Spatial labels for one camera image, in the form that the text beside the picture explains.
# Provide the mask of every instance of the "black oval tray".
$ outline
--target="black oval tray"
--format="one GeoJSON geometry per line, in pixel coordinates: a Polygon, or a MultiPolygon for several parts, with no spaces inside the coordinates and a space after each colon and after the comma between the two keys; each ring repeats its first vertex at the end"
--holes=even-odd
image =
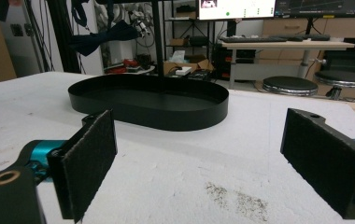
{"type": "Polygon", "coordinates": [[[75,110],[113,109],[116,120],[167,131],[194,131],[227,116],[229,92],[220,85],[173,77],[92,77],[68,89],[75,110]]]}

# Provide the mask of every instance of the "floor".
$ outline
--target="floor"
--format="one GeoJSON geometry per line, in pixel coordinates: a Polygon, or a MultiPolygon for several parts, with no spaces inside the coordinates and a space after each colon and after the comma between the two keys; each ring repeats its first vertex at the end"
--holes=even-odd
{"type": "MultiPolygon", "coordinates": [[[[219,84],[223,86],[224,88],[228,89],[229,87],[229,81],[228,80],[212,80],[216,84],[219,84]]],[[[269,93],[268,91],[263,90],[262,88],[263,83],[261,81],[236,81],[234,83],[234,89],[235,90],[240,90],[240,91],[256,91],[256,92],[264,92],[264,93],[269,93]]],[[[317,99],[328,99],[325,94],[327,91],[331,89],[330,86],[322,85],[319,84],[319,90],[318,94],[315,96],[312,96],[312,98],[317,98],[317,99]]],[[[350,89],[346,88],[343,89],[341,92],[341,101],[346,101],[346,102],[355,102],[355,89],[350,89]]]]}

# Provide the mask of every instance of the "black foam pad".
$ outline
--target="black foam pad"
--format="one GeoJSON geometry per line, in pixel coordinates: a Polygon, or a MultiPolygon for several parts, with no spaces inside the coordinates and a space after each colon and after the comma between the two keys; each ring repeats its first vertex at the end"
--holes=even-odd
{"type": "Polygon", "coordinates": [[[288,109],[281,153],[343,219],[355,219],[355,141],[307,111],[288,109]]]}
{"type": "Polygon", "coordinates": [[[93,118],[48,156],[63,217],[75,222],[83,218],[117,154],[111,112],[93,118]]]}

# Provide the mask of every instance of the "dark stain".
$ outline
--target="dark stain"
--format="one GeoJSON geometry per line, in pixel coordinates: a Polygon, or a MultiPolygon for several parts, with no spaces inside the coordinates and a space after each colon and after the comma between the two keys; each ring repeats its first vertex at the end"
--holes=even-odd
{"type": "Polygon", "coordinates": [[[228,210],[227,200],[225,199],[227,195],[227,189],[217,187],[213,183],[207,183],[206,191],[210,198],[216,204],[218,204],[221,208],[225,208],[228,210]]]}
{"type": "Polygon", "coordinates": [[[268,220],[267,202],[241,192],[237,192],[237,195],[237,212],[254,221],[268,220]]]}
{"type": "Polygon", "coordinates": [[[4,165],[6,163],[9,163],[9,161],[2,161],[2,162],[0,162],[0,165],[4,165]]]}

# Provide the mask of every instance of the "bolt hole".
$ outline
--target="bolt hole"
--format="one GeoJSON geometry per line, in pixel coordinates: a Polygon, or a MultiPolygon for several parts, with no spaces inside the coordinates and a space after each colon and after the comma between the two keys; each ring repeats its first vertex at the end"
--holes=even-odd
{"type": "Polygon", "coordinates": [[[21,175],[19,171],[6,171],[0,174],[0,185],[8,184],[14,180],[16,180],[21,175]]]}

